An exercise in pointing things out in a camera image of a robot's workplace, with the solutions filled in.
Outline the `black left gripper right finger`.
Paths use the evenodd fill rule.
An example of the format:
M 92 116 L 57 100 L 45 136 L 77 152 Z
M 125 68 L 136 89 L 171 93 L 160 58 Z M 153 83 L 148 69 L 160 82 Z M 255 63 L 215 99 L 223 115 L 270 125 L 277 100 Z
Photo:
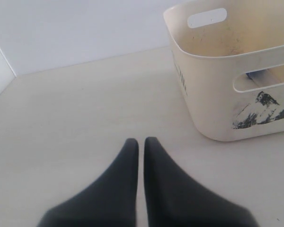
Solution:
M 240 208 L 203 187 L 156 137 L 144 144 L 144 189 L 150 227 L 240 227 Z

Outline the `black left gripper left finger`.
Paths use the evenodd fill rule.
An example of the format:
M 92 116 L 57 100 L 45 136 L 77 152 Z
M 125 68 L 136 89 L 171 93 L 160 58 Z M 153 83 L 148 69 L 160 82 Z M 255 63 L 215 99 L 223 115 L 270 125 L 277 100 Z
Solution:
M 127 139 L 106 171 L 86 189 L 49 209 L 40 227 L 134 227 L 139 145 Z

